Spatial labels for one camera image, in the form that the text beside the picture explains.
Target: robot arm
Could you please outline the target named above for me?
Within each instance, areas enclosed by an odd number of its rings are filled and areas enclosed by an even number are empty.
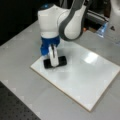
[[[46,63],[51,63],[50,67],[61,66],[61,62],[66,61],[65,57],[59,59],[57,56],[56,47],[60,43],[60,37],[66,41],[74,41],[80,37],[91,1],[74,0],[71,9],[63,9],[53,4],[44,5],[38,11],[42,39],[41,53],[43,56],[50,56],[50,62]]]
[[[62,39],[73,41],[81,36],[90,3],[91,0],[74,0],[69,15],[59,26],[59,35]]]

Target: table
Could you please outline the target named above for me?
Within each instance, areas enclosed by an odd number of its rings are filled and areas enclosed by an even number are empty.
[[[120,65],[120,46],[85,32],[78,44]],[[92,112],[30,69],[40,57],[38,21],[0,47],[0,80],[42,120],[119,120],[120,74]]]

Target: white tray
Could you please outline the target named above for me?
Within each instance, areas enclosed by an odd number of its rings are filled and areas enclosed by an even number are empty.
[[[91,111],[119,73],[120,66],[73,42],[61,40],[58,53],[66,56],[66,66],[46,70],[40,57],[31,68]]]

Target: black cable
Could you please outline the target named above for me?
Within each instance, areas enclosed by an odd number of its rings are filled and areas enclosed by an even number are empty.
[[[63,4],[64,4],[64,1],[65,1],[65,0],[63,0],[63,1],[62,1],[62,3],[61,3],[61,5],[60,5],[60,7],[62,7],[62,6],[63,6]]]
[[[93,12],[91,12],[91,11],[88,11],[88,13],[91,13],[91,14],[93,14],[93,15],[96,15],[96,16],[98,16],[98,17],[100,17],[100,18],[104,19],[106,22],[109,22],[108,20],[106,20],[106,18],[105,18],[105,17],[103,17],[103,16],[101,16],[101,15],[98,15],[98,14],[93,13]]]

